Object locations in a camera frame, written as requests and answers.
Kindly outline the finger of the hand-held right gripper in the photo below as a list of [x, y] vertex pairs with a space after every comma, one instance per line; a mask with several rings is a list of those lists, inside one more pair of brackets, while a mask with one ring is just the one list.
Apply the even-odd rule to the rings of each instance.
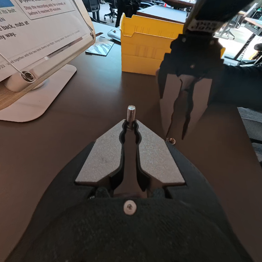
[[163, 97], [160, 99], [161, 122], [164, 135], [167, 137], [172, 123], [174, 103], [181, 91], [182, 81], [175, 74], [168, 74]]
[[186, 102], [185, 122], [182, 129], [182, 140], [194, 129], [208, 107], [212, 79], [194, 79], [189, 84]]

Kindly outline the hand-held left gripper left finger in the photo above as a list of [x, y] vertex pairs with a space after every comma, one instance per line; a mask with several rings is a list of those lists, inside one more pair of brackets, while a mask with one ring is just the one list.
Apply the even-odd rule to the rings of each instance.
[[115, 190], [123, 181], [126, 121], [122, 120], [94, 143], [75, 183]]

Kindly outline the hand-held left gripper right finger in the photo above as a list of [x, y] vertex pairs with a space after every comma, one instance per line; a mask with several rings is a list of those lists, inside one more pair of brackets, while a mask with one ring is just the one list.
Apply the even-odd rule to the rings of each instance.
[[139, 120], [135, 120], [137, 182], [141, 190], [185, 185], [167, 143]]

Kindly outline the silver steel bolt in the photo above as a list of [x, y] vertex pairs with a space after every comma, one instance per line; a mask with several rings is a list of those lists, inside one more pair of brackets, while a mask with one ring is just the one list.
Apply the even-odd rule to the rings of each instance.
[[135, 116], [136, 116], [136, 107], [133, 105], [129, 105], [127, 108], [127, 129], [132, 130], [134, 128], [135, 123]]

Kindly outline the black office chair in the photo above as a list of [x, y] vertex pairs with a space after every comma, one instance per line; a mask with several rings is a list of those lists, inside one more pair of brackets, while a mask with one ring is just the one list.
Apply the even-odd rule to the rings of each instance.
[[104, 20], [106, 20], [106, 17], [109, 17], [111, 22], [114, 23], [114, 18], [117, 16], [115, 11], [117, 9], [117, 0], [105, 0], [105, 3], [109, 4], [110, 13], [104, 15]]
[[223, 36], [226, 37], [228, 40], [230, 38], [230, 35], [232, 36], [232, 40], [235, 39], [234, 34], [231, 32], [231, 29], [234, 29], [236, 27], [236, 22], [234, 21], [234, 18], [229, 20], [225, 25], [223, 25], [220, 29], [218, 29], [215, 33], [215, 37], [223, 38]]

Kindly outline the yellow plastic storage bin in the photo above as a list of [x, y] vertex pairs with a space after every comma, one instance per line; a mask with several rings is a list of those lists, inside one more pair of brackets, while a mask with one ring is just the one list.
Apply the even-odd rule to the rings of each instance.
[[[183, 33], [184, 24], [138, 15], [127, 18], [123, 13], [120, 19], [122, 71], [156, 75], [164, 55], [171, 52], [171, 42]], [[224, 50], [222, 47], [220, 52], [222, 66]]]

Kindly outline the wooden document stand white base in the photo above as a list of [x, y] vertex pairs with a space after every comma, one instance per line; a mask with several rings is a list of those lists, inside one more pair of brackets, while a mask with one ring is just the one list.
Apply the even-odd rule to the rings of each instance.
[[18, 72], [0, 81], [0, 120], [28, 122], [42, 116], [76, 73], [69, 62], [94, 43], [79, 38], [26, 67], [23, 71], [35, 77], [31, 83]]

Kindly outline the silver metal part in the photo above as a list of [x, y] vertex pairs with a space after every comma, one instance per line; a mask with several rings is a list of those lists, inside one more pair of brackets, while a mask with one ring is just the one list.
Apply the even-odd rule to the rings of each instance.
[[118, 29], [112, 29], [107, 33], [107, 36], [112, 38], [114, 41], [121, 42], [121, 31]]

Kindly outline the printed instruction sheet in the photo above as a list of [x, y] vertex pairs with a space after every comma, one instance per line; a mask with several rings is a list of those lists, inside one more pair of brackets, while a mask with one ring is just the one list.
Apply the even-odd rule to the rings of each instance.
[[[79, 38], [94, 41], [72, 0], [1, 1], [0, 52], [20, 71]], [[0, 81], [15, 73], [1, 57]]]

